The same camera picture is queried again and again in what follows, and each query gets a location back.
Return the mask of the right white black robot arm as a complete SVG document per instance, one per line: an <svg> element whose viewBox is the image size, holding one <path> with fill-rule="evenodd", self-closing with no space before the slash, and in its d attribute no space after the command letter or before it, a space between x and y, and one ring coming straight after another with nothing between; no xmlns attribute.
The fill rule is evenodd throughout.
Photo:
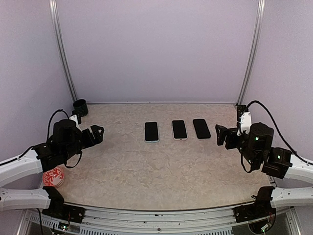
<svg viewBox="0 0 313 235"><path fill-rule="evenodd" d="M247 160L251 173L262 173L279 179L297 179L313 182L313 164L298 158L290 150L272 147L274 130L263 123L254 123L249 131L215 126L217 145L226 149L238 149L241 160ZM237 222L273 215L277 208L288 206L310 206L313 204L313 188L261 187L252 204L234 208Z"/></svg>

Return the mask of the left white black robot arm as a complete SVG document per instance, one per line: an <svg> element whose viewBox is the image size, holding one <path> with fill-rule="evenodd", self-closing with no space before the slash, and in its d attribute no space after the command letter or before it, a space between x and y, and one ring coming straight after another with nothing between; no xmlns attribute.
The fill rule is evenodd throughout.
<svg viewBox="0 0 313 235"><path fill-rule="evenodd" d="M5 185L29 175L48 172L59 165L66 165L84 149L103 141L105 129L98 125L81 130L76 121L63 119L54 123L52 136L47 141L29 147L19 156L0 163L0 210L40 209L45 214L54 213L62 218L68 206L55 187L39 189L5 189Z"/></svg>

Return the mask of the dark green cup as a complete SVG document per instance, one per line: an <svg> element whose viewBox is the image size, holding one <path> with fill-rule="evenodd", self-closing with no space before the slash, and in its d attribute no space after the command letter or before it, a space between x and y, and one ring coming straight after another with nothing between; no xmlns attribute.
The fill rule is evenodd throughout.
<svg viewBox="0 0 313 235"><path fill-rule="evenodd" d="M85 117L89 111L88 106L85 99L78 99L73 103L74 111L77 115L81 117Z"/></svg>

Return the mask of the red white round dish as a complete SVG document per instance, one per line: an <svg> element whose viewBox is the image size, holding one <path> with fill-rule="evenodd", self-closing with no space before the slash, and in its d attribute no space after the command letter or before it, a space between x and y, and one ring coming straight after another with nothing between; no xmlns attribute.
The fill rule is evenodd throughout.
<svg viewBox="0 0 313 235"><path fill-rule="evenodd" d="M59 187L65 179L65 173L62 167L57 166L43 173L43 185L47 187Z"/></svg>

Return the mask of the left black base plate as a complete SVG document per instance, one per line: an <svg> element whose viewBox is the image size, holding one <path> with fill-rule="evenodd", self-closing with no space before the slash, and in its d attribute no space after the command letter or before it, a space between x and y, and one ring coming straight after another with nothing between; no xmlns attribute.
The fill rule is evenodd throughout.
<svg viewBox="0 0 313 235"><path fill-rule="evenodd" d="M52 200L47 209L42 213L53 218L58 218L67 222L82 223L85 215L85 209L78 206L65 204L63 201Z"/></svg>

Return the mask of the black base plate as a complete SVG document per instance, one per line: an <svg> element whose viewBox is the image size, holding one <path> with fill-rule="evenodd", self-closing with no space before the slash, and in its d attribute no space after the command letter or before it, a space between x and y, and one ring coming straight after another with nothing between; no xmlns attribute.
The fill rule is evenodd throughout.
<svg viewBox="0 0 313 235"><path fill-rule="evenodd" d="M53 218L58 218L67 222L82 223L85 215L85 209L78 206L65 204L63 201L52 200L47 209L42 213Z"/></svg>
<svg viewBox="0 0 313 235"><path fill-rule="evenodd" d="M251 221L276 214L276 209L270 204L272 197L256 197L252 204L241 205L233 209L237 223Z"/></svg>

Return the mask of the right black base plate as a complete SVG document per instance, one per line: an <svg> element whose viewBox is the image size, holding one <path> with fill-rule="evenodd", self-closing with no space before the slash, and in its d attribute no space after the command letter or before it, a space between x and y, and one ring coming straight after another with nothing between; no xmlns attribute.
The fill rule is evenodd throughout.
<svg viewBox="0 0 313 235"><path fill-rule="evenodd" d="M241 205L233 209L237 223L251 221L276 214L276 209L270 204L272 197L256 197L252 204Z"/></svg>

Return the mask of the front aluminium rail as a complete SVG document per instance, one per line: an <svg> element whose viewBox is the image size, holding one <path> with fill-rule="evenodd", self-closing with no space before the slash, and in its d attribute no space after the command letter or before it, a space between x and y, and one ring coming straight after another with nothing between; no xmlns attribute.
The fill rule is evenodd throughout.
<svg viewBox="0 0 313 235"><path fill-rule="evenodd" d="M251 204L249 194L243 197L233 191L209 194L184 202L141 197L110 201L70 201L74 209L69 222L36 210L22 212L19 235L300 235L302 229L294 207L287 206L273 215L273 227L261 230L270 218L265 214L250 221L237 221L234 208Z"/></svg>

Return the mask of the right aluminium frame post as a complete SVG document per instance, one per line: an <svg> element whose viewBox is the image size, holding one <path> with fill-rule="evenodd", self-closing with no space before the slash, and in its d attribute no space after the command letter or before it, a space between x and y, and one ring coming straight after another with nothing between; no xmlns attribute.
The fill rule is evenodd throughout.
<svg viewBox="0 0 313 235"><path fill-rule="evenodd" d="M239 92L239 96L237 99L236 104L241 105L244 102L244 98L247 92L248 84L251 78L251 73L253 70L253 64L255 61L255 57L257 54L257 47L259 44L259 38L261 34L261 29L262 29L262 21L264 17L264 11L265 11L265 0L259 0L258 1L258 6L257 6L257 13L256 13L256 20L255 20L255 25L254 25L254 31L252 35L252 42L251 42L251 47L248 55L248 61L246 65L246 70L244 73L244 80Z"/></svg>

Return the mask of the aluminium frame post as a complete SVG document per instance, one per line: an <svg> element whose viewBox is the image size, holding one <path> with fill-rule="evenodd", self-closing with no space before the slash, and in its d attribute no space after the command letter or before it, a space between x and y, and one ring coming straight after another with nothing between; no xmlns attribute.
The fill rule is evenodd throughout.
<svg viewBox="0 0 313 235"><path fill-rule="evenodd" d="M77 92L73 83L73 79L70 73L66 50L62 38L62 30L61 30L61 24L58 14L58 6L56 0L49 0L49 8L53 23L53 28L56 36L56 42L57 42L57 48L60 55L62 67L65 74L65 79L69 88L70 96L73 102L75 102L78 99Z"/></svg>
<svg viewBox="0 0 313 235"><path fill-rule="evenodd" d="M244 102L244 98L247 92L248 84L251 78L251 73L253 70L253 64L255 61L255 57L257 54L257 47L259 44L259 38L261 34L261 29L262 29L262 21L264 17L264 11L265 11L265 0L259 0L258 1L258 6L257 6L257 13L256 13L256 20L255 20L255 25L254 25L254 31L252 35L252 42L251 42L251 47L248 55L248 61L246 65L246 70L244 73L244 80L239 92L239 96L237 99L236 104L241 105Z"/></svg>

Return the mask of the left aluminium frame post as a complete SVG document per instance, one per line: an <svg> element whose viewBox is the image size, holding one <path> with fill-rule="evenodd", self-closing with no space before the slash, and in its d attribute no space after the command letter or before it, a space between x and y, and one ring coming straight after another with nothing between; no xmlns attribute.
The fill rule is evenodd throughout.
<svg viewBox="0 0 313 235"><path fill-rule="evenodd" d="M78 99L77 92L73 83L73 79L70 73L66 50L62 38L62 30L61 30L61 24L58 14L58 6L56 0L49 0L49 8L53 23L53 28L56 36L56 42L57 42L57 48L60 55L62 67L65 74L65 79L69 88L70 96L73 102L75 102Z"/></svg>

